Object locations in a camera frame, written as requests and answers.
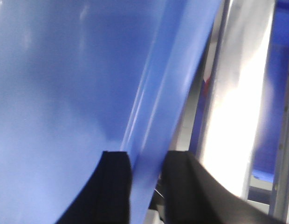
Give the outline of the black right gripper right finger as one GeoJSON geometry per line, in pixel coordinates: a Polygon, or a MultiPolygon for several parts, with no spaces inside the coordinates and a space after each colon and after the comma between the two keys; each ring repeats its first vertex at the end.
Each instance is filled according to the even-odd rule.
{"type": "Polygon", "coordinates": [[[188,151],[167,152],[162,167],[167,224],[277,224],[231,194],[188,151]]]}

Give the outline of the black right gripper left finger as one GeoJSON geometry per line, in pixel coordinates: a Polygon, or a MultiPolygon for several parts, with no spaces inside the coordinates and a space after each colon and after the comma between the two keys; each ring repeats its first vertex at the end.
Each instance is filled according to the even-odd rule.
{"type": "Polygon", "coordinates": [[[59,224],[128,224],[132,171],[126,152],[102,153],[81,192],[57,221],[59,224]]]}

